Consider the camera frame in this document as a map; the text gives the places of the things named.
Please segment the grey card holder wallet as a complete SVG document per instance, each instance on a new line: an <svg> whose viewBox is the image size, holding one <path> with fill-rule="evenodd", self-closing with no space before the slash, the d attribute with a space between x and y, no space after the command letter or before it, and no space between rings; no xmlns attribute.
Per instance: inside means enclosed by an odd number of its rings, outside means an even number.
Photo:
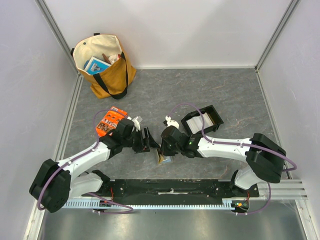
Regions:
<svg viewBox="0 0 320 240"><path fill-rule="evenodd" d="M159 149L157 150L157 156L158 156L158 160L157 160L158 165L165 164L165 163L171 163L173 161L172 156L164 156Z"/></svg>

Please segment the credit card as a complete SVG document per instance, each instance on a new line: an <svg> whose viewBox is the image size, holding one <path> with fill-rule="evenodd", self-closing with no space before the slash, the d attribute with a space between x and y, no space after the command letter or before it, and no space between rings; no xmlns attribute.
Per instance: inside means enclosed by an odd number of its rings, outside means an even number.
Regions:
<svg viewBox="0 0 320 240"><path fill-rule="evenodd" d="M167 163L167 162L168 162L168 158L166 156L160 154L158 164L163 164L163 163Z"/></svg>

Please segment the black card tray box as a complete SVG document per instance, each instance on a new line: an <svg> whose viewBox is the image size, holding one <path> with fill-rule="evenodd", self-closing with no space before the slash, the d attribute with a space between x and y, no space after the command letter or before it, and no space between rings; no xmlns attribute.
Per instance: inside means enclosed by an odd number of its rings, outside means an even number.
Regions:
<svg viewBox="0 0 320 240"><path fill-rule="evenodd" d="M216 132L219 129L220 125L222 125L224 123L224 121L222 120L222 118L220 117L220 115L218 114L217 110L215 109L215 107L213 105L209 105L209 106L200 108L199 111L201 112L201 114L197 110L195 110L193 112L188 113L181 120L182 126L184 127L184 130L186 131L186 133L188 135L192 135L193 133L191 132L190 128L187 125L187 120L191 119L194 116L201 116L202 117L202 123L203 123L202 129L205 134L210 133L210 132ZM210 116L210 118L214 122L213 126L208 127L208 128L204 128L205 121L202 116L204 113L208 113L208 115Z"/></svg>

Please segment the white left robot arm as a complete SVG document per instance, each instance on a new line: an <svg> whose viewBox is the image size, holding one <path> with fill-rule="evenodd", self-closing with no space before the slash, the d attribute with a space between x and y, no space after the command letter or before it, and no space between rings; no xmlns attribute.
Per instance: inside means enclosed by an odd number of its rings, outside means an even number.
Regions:
<svg viewBox="0 0 320 240"><path fill-rule="evenodd" d="M37 200L37 208L55 213L68 200L83 194L106 196L110 192L110 184L101 172L83 173L121 153L124 148L131 148L138 154L159 149L160 145L151 136L148 127L140 127L138 118L120 120L116 128L99 137L85 150L60 161L47 159L42 163L29 189Z"/></svg>

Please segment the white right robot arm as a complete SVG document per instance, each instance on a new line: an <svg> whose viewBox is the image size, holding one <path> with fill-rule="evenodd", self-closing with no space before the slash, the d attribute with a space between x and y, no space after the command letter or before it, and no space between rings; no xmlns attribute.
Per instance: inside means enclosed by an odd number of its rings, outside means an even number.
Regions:
<svg viewBox="0 0 320 240"><path fill-rule="evenodd" d="M161 134L163 155L181 154L187 158L226 158L247 163L247 167L235 171L229 191L235 197L242 196L251 186L281 181L286 151L261 133L251 138L221 139L201 134L190 136L175 126L168 126Z"/></svg>

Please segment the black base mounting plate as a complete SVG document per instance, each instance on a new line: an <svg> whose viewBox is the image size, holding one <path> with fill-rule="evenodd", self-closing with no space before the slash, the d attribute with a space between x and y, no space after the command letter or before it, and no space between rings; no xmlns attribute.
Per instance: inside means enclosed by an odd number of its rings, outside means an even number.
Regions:
<svg viewBox="0 0 320 240"><path fill-rule="evenodd" d="M103 182L97 192L106 197L128 197L137 194L185 193L211 195L220 198L257 198L260 196L255 184L248 190L231 187L227 180L218 179L112 179Z"/></svg>

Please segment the mustard canvas tote bag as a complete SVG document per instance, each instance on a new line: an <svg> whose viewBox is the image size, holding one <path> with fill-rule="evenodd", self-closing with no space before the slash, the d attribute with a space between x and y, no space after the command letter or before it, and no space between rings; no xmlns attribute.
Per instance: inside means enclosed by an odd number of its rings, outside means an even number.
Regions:
<svg viewBox="0 0 320 240"><path fill-rule="evenodd" d="M70 54L78 72L91 84L90 88L98 99L112 97L119 100L127 94L136 69L116 35L95 33L78 42ZM97 73L86 70L91 58L103 61L104 57L112 56L118 59L105 70Z"/></svg>

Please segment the brown item in bag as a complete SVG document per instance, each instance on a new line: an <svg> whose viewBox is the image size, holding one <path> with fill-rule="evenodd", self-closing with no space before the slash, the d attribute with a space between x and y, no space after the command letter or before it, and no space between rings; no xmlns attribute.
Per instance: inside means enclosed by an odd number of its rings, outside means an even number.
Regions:
<svg viewBox="0 0 320 240"><path fill-rule="evenodd" d="M110 65L113 65L121 56L119 54L114 54L111 56L107 56L104 53L102 54L104 61Z"/></svg>

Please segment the blue book in bag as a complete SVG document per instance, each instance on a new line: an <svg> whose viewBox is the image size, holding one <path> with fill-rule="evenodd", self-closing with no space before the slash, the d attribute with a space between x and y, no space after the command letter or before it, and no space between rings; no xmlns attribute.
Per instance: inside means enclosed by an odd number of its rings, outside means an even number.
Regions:
<svg viewBox="0 0 320 240"><path fill-rule="evenodd" d="M90 75L98 74L105 71L111 65L107 62L104 62L94 56L87 60L84 64L84 71Z"/></svg>

